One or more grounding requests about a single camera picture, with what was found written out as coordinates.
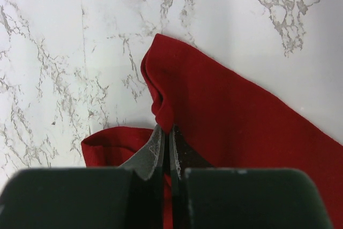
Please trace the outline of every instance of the red cloth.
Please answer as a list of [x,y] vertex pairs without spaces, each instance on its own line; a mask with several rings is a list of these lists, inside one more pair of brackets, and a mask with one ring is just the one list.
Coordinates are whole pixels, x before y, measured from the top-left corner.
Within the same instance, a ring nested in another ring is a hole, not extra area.
[[[217,167],[289,167],[317,185],[335,228],[343,228],[343,147],[280,99],[186,43],[157,34],[141,63],[165,132]],[[116,127],[82,142],[87,166],[119,165],[152,130]],[[166,223],[171,226],[170,206]]]

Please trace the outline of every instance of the white marble countertop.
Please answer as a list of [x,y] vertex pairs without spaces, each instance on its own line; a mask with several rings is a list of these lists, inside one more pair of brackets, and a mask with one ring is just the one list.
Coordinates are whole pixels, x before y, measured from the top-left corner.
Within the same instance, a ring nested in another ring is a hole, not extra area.
[[140,61],[156,33],[196,46],[343,143],[343,0],[0,0],[0,189],[84,166],[80,142],[154,127]]

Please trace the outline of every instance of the fold in fabric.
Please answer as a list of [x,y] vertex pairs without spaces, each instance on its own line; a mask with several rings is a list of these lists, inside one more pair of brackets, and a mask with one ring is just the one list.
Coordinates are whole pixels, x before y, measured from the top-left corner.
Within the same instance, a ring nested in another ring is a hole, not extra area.
[[[155,36],[141,72],[156,122],[166,133],[177,124],[186,142],[216,167],[303,170],[318,187],[335,228],[343,228],[338,142],[268,91],[167,36]],[[116,127],[90,136],[81,144],[86,165],[120,165],[151,132]],[[171,214],[165,217],[165,228],[171,228]]]

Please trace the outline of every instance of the table surface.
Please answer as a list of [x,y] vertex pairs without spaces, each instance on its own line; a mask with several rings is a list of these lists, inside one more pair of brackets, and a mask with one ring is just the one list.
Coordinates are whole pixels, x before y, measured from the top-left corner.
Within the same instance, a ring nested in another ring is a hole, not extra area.
[[0,0],[0,189],[84,166],[80,142],[153,128],[140,61],[156,33],[272,92],[343,144],[343,0]]

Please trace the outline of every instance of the red fabric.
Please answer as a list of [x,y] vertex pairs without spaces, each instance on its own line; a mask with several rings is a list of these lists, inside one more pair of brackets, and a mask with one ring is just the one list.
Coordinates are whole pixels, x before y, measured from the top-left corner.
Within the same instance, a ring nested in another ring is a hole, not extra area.
[[[165,132],[177,124],[186,142],[214,166],[305,171],[335,228],[343,228],[339,143],[268,91],[178,40],[157,34],[141,72],[153,98],[152,112]],[[119,165],[151,132],[117,127],[90,136],[82,142],[86,165]],[[171,228],[170,208],[165,212]]]

